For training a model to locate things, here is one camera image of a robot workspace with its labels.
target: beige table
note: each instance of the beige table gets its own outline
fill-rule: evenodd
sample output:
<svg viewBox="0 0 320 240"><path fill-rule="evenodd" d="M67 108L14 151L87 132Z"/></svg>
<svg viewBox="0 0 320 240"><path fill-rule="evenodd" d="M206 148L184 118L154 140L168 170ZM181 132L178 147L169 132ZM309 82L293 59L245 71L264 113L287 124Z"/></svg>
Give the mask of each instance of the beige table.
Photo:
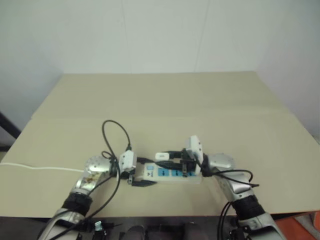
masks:
<svg viewBox="0 0 320 240"><path fill-rule="evenodd" d="M254 173L255 193L270 213L320 209L316 141L254 72L146 75L65 75L35 112L3 162L83 169L106 149L105 119L119 121L133 150L180 150L198 135L207 154L224 152ZM114 125L107 134L117 154L126 147ZM50 217L79 173L0 166L0 216ZM114 190L102 186L92 210ZM100 217L210 216L226 203L216 180L139 188L122 181Z"/></svg>

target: white wall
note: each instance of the white wall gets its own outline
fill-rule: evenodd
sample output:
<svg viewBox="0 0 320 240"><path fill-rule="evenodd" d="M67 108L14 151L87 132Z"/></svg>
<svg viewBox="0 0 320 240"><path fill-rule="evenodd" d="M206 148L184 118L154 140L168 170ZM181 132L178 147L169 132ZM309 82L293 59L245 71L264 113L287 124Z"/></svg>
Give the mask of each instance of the white wall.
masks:
<svg viewBox="0 0 320 240"><path fill-rule="evenodd" d="M2 1L0 110L23 128L63 73L258 70L313 131L319 107L306 111L303 103L317 97L313 85L319 72L310 60L319 56L316 9L317 0ZM301 19L302 26L286 30L290 16L295 23ZM300 34L305 45L316 49L304 51L303 69L313 63L306 77L292 81L292 70L302 64ZM292 37L295 43L287 45L274 66L281 46ZM295 65L285 61L290 53L295 53ZM287 90L295 82L304 87L300 100Z"/></svg>

